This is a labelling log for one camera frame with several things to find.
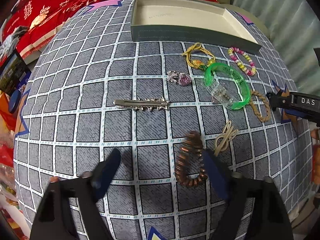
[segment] brown spiral hair tie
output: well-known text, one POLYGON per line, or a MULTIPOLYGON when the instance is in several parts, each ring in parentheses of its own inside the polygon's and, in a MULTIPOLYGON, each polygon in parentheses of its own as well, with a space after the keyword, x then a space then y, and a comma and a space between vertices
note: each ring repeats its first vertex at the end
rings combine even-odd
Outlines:
POLYGON ((199 184, 205 182, 208 176, 205 174, 204 164, 203 164, 203 144, 200 138, 200 134, 196 131, 190 131, 186 135, 186 139, 180 147, 180 152, 176 160, 175 176, 177 182, 182 186, 186 187, 197 187, 199 184), (191 154, 196 154, 199 157, 200 162, 200 172, 198 177, 190 179, 186 175, 185 167, 189 165, 189 156, 191 154))

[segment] table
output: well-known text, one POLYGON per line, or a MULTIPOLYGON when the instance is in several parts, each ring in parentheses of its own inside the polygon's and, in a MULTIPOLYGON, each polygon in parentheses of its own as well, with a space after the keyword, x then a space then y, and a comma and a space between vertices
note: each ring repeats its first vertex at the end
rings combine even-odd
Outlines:
MULTIPOLYGON (((22 111, 30 133, 16 139, 14 167, 20 206, 28 223, 51 176, 71 179, 92 170, 118 147, 122 163, 107 195, 97 203, 115 239, 147 239, 151 226, 167 239, 208 239, 225 209, 209 181, 198 188, 178 185, 175 155, 189 130, 201 133, 213 148, 227 120, 239 129, 229 148, 219 155, 231 169, 248 178, 272 176, 288 211, 310 190, 311 141, 308 123, 298 121, 299 135, 290 123, 281 124, 276 111, 262 124, 250 106, 237 111, 213 105, 202 84, 203 72, 187 66, 180 54, 187 42, 132 42, 130 20, 134 0, 121 6, 87 8, 74 15, 42 53, 27 84, 22 111), (190 73, 192 85, 167 83, 166 72, 190 73), (116 109, 117 98, 164 96, 169 111, 116 109)), ((239 70, 252 89, 265 94, 296 86, 278 52, 255 25, 233 15, 262 44, 250 55, 258 73, 247 77, 230 61, 228 48, 205 44, 217 58, 239 70)), ((205 54, 193 58, 206 61, 205 54)), ((237 93, 225 76, 220 82, 237 93)), ((262 102, 255 98, 262 114, 262 102)), ((198 170, 191 160, 189 174, 198 170)), ((248 199, 238 238, 250 221, 248 199)), ((71 207, 80 239, 87 239, 77 202, 71 207)))

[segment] silver hair clip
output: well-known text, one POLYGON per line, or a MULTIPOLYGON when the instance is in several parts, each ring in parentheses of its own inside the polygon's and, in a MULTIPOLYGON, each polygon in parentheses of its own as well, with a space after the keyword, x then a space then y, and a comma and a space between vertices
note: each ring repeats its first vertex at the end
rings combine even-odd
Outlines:
POLYGON ((168 110, 169 101, 164 100, 163 97, 147 99, 145 98, 144 101, 137 98, 137 100, 127 100, 127 99, 116 99, 113 104, 117 108, 132 108, 133 110, 144 110, 148 109, 150 112, 154 107, 157 110, 165 109, 168 110))

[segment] brown braided bracelet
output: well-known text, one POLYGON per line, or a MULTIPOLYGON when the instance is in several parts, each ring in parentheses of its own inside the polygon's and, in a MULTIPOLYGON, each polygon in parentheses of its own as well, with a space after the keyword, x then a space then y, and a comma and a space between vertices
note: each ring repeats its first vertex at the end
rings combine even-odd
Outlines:
POLYGON ((267 116, 262 116, 261 113, 259 112, 259 110, 256 108, 256 106, 253 104, 252 98, 250 98, 249 105, 252 107, 252 110, 253 110, 254 114, 257 116, 257 118, 259 119, 259 121, 260 122, 269 121, 270 115, 271 115, 269 102, 258 91, 255 91, 255 90, 251 91, 251 96, 257 96, 258 98, 260 98, 263 101, 264 106, 266 107, 267 116))
POLYGON ((203 144, 200 138, 200 134, 196 131, 190 131, 186 135, 185 141, 180 147, 180 152, 176 160, 175 176, 177 182, 186 187, 197 187, 199 184, 205 182, 208 176, 205 174, 204 164, 202 163, 203 144), (185 166, 189 164, 190 154, 196 154, 200 161, 200 172, 198 177, 190 179, 186 175, 185 166))

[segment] jewelry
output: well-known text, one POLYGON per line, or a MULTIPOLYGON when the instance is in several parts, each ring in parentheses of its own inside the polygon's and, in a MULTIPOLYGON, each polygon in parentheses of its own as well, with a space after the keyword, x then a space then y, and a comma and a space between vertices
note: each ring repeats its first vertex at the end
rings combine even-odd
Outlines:
POLYGON ((225 151, 228 148, 229 142, 234 139, 238 133, 238 129, 233 130, 231 121, 228 121, 222 130, 222 135, 219 135, 214 141, 214 156, 218 156, 219 152, 225 151))
POLYGON ((192 82, 191 77, 187 73, 180 73, 177 71, 168 71, 167 72, 167 81, 174 82, 181 86, 186 86, 192 82))
POLYGON ((144 111, 144 109, 148 109, 149 112, 151 112, 154 107, 156 107, 157 110, 161 110, 161 109, 168 110, 169 101, 164 100, 163 97, 160 97, 159 99, 145 98, 144 101, 140 100, 140 98, 137 98, 137 100, 116 99, 113 102, 113 104, 117 108, 132 108, 133 110, 142 110, 142 111, 144 111))
POLYGON ((208 176, 205 174, 203 164, 203 144, 200 138, 200 134, 196 131, 190 131, 186 135, 186 139, 180 147, 180 152, 176 160, 175 176, 177 182, 182 186, 186 187, 197 187, 198 185, 205 182, 208 176), (189 165, 189 156, 190 154, 196 154, 200 161, 200 172, 199 175, 194 178, 188 178, 186 175, 185 167, 189 165))
POLYGON ((245 53, 243 50, 240 50, 239 48, 235 48, 235 47, 231 47, 228 49, 228 53, 229 56, 232 58, 232 60, 238 65, 238 67, 244 72, 246 73, 248 76, 254 76, 257 69, 254 65, 254 62, 252 61, 252 59, 249 57, 249 55, 247 53, 245 53), (244 65, 243 62, 240 61, 235 55, 233 55, 233 52, 238 52, 240 53, 242 56, 245 57, 245 59, 247 61, 249 61, 249 64, 251 66, 251 70, 247 69, 244 65))
POLYGON ((234 68, 223 64, 223 63, 213 63, 211 64, 204 74, 204 85, 209 90, 210 94, 217 98, 226 108, 237 110, 241 109, 248 104, 250 100, 250 90, 247 82, 244 80, 243 76, 236 71, 234 68), (220 71, 228 75, 238 84, 243 100, 236 101, 232 95, 222 86, 222 85, 213 85, 213 76, 214 71, 220 71))
POLYGON ((215 56, 208 51, 207 49, 203 48, 202 45, 197 42, 194 45, 190 46, 186 52, 182 53, 183 56, 187 56, 187 63, 190 67, 195 68, 195 69, 201 69, 201 70, 206 70, 208 66, 216 62, 215 56), (190 60, 191 52, 193 50, 199 50, 204 52, 205 54, 209 55, 212 57, 212 59, 209 59, 207 62, 207 65, 204 64, 201 60, 199 59, 193 59, 192 61, 190 60))
POLYGON ((271 116, 271 110, 270 110, 270 105, 269 102, 266 100, 266 98, 264 96, 262 96, 261 93, 259 93, 258 91, 251 91, 251 96, 257 96, 258 98, 260 98, 263 103, 264 106, 266 107, 266 111, 267 111, 267 116, 263 117, 260 112, 258 111, 258 109, 256 108, 256 106, 253 104, 252 98, 250 97, 250 101, 249 101, 249 105, 252 107, 253 113, 257 116, 257 118, 259 119, 260 122, 267 122, 270 119, 271 116))

